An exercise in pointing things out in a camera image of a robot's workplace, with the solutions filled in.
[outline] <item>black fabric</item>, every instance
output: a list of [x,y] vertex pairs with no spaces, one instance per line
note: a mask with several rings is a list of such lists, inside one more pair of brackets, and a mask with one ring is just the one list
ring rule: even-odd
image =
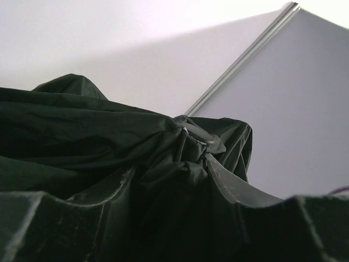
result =
[[[0,88],[0,112],[0,191],[43,190],[67,199],[120,166],[136,164],[141,172],[130,196],[130,261],[212,261],[211,180],[203,156],[210,152],[246,180],[248,124],[171,118],[110,102],[73,74],[33,91]],[[181,123],[206,130],[215,143],[199,142]]]

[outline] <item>white wall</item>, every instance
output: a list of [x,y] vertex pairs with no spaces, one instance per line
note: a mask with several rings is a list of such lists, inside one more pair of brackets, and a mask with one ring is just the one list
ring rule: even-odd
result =
[[183,114],[287,1],[3,1],[0,86],[66,73],[113,101]]
[[196,116],[249,123],[249,182],[278,197],[349,185],[349,30],[300,11]]

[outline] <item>silver rod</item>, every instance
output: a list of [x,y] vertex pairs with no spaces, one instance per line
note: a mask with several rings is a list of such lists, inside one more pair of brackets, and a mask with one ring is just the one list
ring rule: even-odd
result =
[[187,116],[193,116],[299,9],[300,6],[298,3],[291,3],[185,114]]

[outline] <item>metal trim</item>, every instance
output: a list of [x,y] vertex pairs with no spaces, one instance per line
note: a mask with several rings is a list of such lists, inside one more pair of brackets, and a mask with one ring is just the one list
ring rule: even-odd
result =
[[185,113],[193,116],[239,69],[300,10],[291,3]]

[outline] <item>gray panel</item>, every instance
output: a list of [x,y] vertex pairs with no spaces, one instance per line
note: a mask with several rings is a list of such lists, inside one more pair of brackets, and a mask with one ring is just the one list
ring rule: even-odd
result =
[[349,31],[303,10],[195,114],[250,124],[249,182],[277,197],[349,185]]

